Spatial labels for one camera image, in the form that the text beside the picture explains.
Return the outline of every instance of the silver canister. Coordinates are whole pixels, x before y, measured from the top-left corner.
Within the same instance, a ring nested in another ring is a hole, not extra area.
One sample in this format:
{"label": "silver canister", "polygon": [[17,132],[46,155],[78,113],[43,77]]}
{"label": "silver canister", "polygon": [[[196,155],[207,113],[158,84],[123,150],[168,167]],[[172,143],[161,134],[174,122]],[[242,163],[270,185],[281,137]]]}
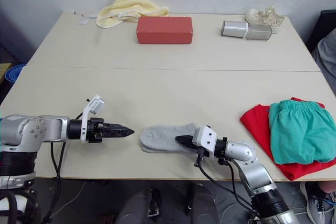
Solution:
{"label": "silver canister", "polygon": [[268,40],[272,35],[272,28],[268,25],[254,25],[248,22],[224,21],[221,35],[244,39]]}

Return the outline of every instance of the gray sock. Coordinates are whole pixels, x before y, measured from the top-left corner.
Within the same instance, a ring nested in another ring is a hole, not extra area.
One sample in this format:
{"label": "gray sock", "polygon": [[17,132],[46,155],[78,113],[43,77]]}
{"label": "gray sock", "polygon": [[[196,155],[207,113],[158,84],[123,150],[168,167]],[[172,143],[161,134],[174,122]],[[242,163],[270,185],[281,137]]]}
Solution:
{"label": "gray sock", "polygon": [[183,126],[158,125],[145,128],[140,136],[141,148],[145,152],[179,152],[195,154],[193,150],[180,145],[175,137],[194,135],[196,126],[193,123]]}

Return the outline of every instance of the blue bin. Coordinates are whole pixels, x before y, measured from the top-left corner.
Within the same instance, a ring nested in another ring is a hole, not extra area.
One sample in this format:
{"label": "blue bin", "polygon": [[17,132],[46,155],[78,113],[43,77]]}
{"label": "blue bin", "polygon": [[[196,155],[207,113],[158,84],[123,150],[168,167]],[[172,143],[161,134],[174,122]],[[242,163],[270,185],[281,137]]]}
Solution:
{"label": "blue bin", "polygon": [[11,83],[14,84],[14,82],[16,81],[16,79],[18,78],[21,70],[23,69],[23,67],[26,64],[21,64],[21,65],[17,65],[15,67],[12,67],[10,69],[8,69],[5,73],[5,78],[6,80]]}

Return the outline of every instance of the sneaker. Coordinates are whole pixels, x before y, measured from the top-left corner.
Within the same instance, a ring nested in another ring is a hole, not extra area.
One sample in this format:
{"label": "sneaker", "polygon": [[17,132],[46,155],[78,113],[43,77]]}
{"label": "sneaker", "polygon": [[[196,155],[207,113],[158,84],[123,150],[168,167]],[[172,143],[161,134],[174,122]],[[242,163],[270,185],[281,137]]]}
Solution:
{"label": "sneaker", "polygon": [[300,190],[307,201],[307,215],[314,224],[325,224],[323,198],[317,198],[311,193],[310,187],[313,183],[300,183]]}

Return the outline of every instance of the red cloth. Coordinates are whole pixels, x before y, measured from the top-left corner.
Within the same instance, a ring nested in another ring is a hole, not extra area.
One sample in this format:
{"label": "red cloth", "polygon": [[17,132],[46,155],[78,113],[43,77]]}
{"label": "red cloth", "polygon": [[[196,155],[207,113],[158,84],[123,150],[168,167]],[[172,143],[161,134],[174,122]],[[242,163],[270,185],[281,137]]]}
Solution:
{"label": "red cloth", "polygon": [[[292,98],[291,100],[302,101],[297,98]],[[241,118],[240,121],[246,127],[246,129],[251,133],[259,145],[264,149],[266,154],[274,162],[272,152],[271,152],[271,139],[270,139],[270,129],[268,124],[268,111],[269,106],[257,105],[254,108],[247,111]],[[328,163],[319,163],[314,161],[309,165],[302,164],[275,164],[282,173],[289,179],[294,180],[300,178],[306,174],[314,173],[319,170],[329,168],[336,164],[336,158]]]}

